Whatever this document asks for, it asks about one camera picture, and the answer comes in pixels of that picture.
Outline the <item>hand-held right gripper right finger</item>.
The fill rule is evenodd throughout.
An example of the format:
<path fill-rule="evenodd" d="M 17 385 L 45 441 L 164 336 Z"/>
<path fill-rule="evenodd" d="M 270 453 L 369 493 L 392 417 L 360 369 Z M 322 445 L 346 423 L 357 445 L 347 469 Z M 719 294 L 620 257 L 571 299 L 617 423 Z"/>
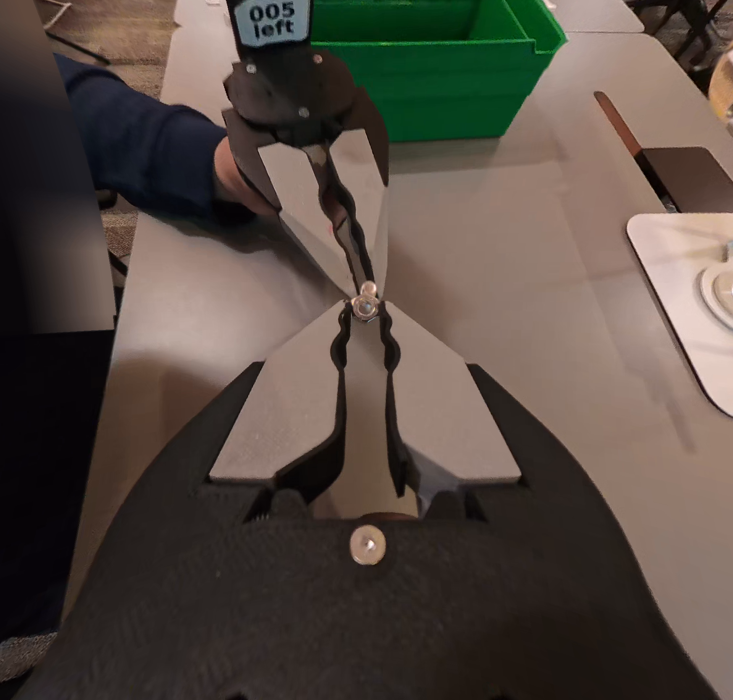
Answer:
<path fill-rule="evenodd" d="M 512 485 L 520 469 L 463 357 L 395 304 L 380 306 L 388 462 L 423 515 L 440 493 Z"/>

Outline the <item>person's left hand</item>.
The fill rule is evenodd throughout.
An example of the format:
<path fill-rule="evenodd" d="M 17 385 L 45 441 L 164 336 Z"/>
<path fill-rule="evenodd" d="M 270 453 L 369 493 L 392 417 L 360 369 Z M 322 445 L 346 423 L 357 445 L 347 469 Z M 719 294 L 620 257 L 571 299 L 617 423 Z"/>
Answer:
<path fill-rule="evenodd" d="M 240 173 L 227 136 L 223 137 L 215 148 L 213 176 L 216 194 L 221 199 L 240 204 L 256 215 L 266 217 L 276 215 L 276 209 L 252 189 Z"/>

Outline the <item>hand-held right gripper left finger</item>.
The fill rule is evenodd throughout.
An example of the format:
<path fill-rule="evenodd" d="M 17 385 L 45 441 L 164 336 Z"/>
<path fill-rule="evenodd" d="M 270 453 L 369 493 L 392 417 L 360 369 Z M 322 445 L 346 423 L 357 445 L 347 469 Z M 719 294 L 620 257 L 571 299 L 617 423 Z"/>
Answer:
<path fill-rule="evenodd" d="M 214 483 L 295 490 L 312 503 L 344 466 L 352 305 L 339 302 L 259 371 L 209 472 Z"/>

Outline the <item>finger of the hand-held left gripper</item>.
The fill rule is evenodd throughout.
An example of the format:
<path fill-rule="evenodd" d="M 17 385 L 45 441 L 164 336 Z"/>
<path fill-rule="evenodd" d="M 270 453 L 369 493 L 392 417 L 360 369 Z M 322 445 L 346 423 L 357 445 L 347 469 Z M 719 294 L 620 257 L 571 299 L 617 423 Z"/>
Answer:
<path fill-rule="evenodd" d="M 341 133 L 328 150 L 332 189 L 345 217 L 336 231 L 355 291 L 371 282 L 384 297 L 389 255 L 389 208 L 377 161 L 364 129 Z"/>
<path fill-rule="evenodd" d="M 280 203 L 279 217 L 288 234 L 313 263 L 347 298 L 356 286 L 339 231 L 347 212 L 329 185 L 328 174 L 319 175 L 310 156 L 282 143 L 261 147 L 259 154 Z"/>

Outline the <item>green plastic bin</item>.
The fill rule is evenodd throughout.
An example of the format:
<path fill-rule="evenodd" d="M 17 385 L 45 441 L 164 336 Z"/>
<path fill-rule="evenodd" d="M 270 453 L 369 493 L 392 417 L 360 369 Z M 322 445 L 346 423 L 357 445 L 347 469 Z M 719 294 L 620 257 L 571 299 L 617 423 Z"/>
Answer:
<path fill-rule="evenodd" d="M 565 42 L 543 0 L 315 0 L 394 143 L 501 137 Z"/>

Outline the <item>white and wood document stand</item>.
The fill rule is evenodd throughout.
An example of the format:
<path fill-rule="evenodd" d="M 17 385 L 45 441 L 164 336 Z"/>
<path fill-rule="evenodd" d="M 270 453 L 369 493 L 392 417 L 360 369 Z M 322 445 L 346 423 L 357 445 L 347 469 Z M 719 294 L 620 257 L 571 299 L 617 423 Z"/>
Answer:
<path fill-rule="evenodd" d="M 703 147 L 731 177 L 731 137 L 683 71 L 656 54 L 639 76 L 632 106 L 610 100 L 609 112 L 634 161 L 641 149 Z M 731 212 L 676 212 L 655 196 L 665 210 L 633 216 L 628 240 L 701 390 L 731 417 Z"/>

